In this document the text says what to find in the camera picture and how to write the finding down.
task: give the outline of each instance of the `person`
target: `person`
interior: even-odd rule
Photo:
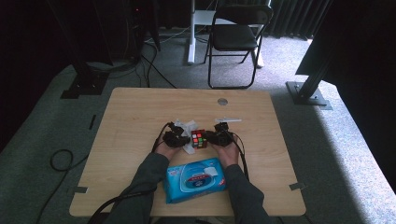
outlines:
[[[262,207],[264,194],[246,179],[240,168],[239,150],[235,143],[226,147],[212,145],[218,152],[229,191],[235,223],[267,224],[271,219]],[[156,189],[166,177],[170,160],[181,147],[171,148],[160,143],[154,153],[149,153],[134,175],[131,185],[121,195]],[[104,223],[149,223],[154,193],[128,198],[115,203]]]

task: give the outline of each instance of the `wooden table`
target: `wooden table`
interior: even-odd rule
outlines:
[[[228,101],[220,105],[219,98]],[[195,120],[199,129],[214,131],[215,119],[229,122],[230,132],[244,142],[249,177],[265,194],[270,216],[299,216],[305,206],[271,97],[265,91],[171,90],[116,88],[110,97],[90,157],[79,181],[86,193],[75,193],[70,214],[91,216],[105,201],[118,196],[132,181],[166,122]],[[180,151],[170,165],[217,157],[212,147],[188,155]],[[227,191],[184,203],[166,204],[163,184],[154,196],[153,217],[233,216]]]

